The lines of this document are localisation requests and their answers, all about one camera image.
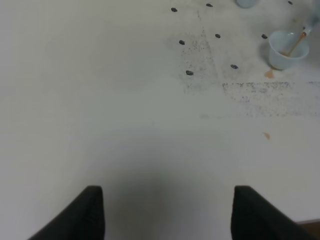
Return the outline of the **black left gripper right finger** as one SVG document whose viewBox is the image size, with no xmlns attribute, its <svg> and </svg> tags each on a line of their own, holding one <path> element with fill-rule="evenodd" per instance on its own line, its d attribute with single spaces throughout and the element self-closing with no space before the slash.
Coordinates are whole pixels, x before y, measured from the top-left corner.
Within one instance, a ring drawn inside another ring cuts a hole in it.
<svg viewBox="0 0 320 240">
<path fill-rule="evenodd" d="M 234 188 L 231 224 L 233 240 L 314 240 L 250 186 Z"/>
</svg>

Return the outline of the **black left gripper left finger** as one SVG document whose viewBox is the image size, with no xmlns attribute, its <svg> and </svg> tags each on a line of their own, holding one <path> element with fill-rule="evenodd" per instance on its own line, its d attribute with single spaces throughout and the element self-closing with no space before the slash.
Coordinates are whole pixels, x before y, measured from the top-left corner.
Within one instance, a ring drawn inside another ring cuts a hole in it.
<svg viewBox="0 0 320 240">
<path fill-rule="evenodd" d="M 105 212 L 101 186 L 86 187 L 31 240 L 103 240 Z"/>
</svg>

